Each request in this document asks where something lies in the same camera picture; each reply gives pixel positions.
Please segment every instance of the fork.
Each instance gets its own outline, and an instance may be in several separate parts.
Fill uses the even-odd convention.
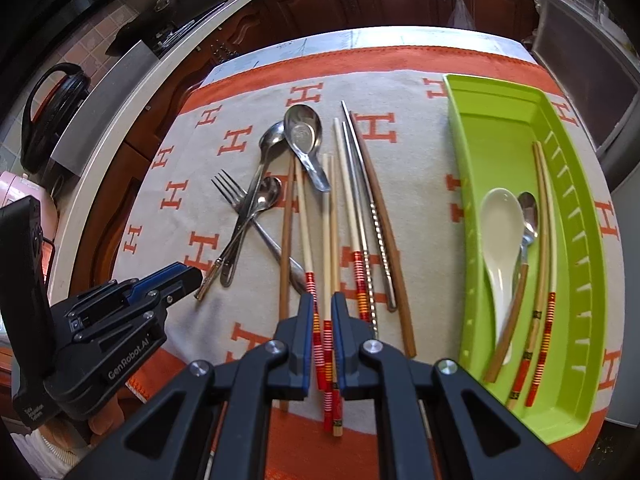
[[[222,170],[221,173],[215,176],[215,180],[211,179],[211,181],[235,212],[238,212],[242,205],[242,200],[244,200],[244,197],[246,196],[246,191],[225,170]],[[258,231],[262,240],[264,240],[264,243],[271,251],[271,254],[273,254],[273,257],[279,263],[280,258],[282,257],[282,250],[280,249],[280,246],[269,236],[267,231],[264,230],[257,220],[253,219],[251,220],[251,223]],[[306,292],[305,271],[293,258],[290,258],[289,261],[291,264],[289,281],[291,282],[291,285],[293,285],[293,288],[302,295]]]

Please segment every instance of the green plastic basket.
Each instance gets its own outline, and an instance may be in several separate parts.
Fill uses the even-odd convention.
[[[591,192],[571,139],[542,91],[473,76],[447,75],[445,81],[465,211],[466,303],[459,359],[478,380],[495,345],[492,294],[478,231],[480,205],[494,187],[505,187],[515,196],[529,191],[540,204],[532,143],[539,140],[545,153],[558,231],[556,312],[536,401],[531,408],[524,406],[542,327],[514,413],[550,444],[587,424],[604,354],[605,264]],[[529,250],[529,277],[513,336],[513,357],[494,384],[484,385],[501,402],[511,391],[529,331],[538,245],[535,242]]]

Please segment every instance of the white spoon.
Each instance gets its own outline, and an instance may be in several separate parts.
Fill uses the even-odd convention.
[[[484,266],[489,275],[494,296],[495,341],[498,344],[509,314],[524,216],[515,195],[501,187],[492,189],[482,200],[480,210],[480,236]],[[511,359],[511,345],[503,364]]]

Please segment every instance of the metal screw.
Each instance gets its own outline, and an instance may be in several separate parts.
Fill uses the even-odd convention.
[[[211,367],[206,361],[194,361],[189,365],[189,371],[196,377],[207,375],[209,370],[211,370]]]
[[[284,352],[284,343],[282,341],[278,341],[277,339],[272,339],[271,341],[267,341],[264,345],[267,349],[267,352],[273,355],[278,355]]]
[[[364,351],[370,354],[377,354],[382,350],[383,346],[384,345],[377,339],[369,339],[362,344]]]
[[[451,359],[443,359],[438,362],[438,370],[445,375],[453,375],[458,371],[458,365]]]

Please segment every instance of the pink appliance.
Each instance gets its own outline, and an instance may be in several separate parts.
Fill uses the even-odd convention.
[[[48,284],[50,264],[54,254],[53,238],[58,228],[58,212],[53,199],[43,187],[34,184],[30,180],[5,171],[0,174],[0,207],[31,195],[40,201],[40,225],[46,241],[42,244],[42,273]]]

